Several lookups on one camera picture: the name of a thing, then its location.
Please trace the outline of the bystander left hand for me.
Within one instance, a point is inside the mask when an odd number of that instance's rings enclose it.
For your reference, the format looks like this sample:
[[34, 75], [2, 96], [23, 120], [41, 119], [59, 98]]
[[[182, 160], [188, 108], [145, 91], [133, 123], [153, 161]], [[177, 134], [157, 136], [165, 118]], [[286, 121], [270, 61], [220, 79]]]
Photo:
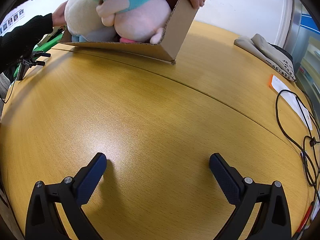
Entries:
[[52, 13], [52, 22], [53, 27], [61, 27], [66, 25], [65, 20], [65, 8], [67, 1], [63, 2], [53, 13]]

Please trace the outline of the bystander black sleeve forearm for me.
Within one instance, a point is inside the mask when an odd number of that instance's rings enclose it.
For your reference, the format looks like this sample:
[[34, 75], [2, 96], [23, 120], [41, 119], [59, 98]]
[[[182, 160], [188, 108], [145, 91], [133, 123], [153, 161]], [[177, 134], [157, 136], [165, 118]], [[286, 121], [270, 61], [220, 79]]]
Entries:
[[44, 35], [53, 31], [52, 14], [35, 16], [26, 24], [1, 36], [1, 73], [33, 49]]

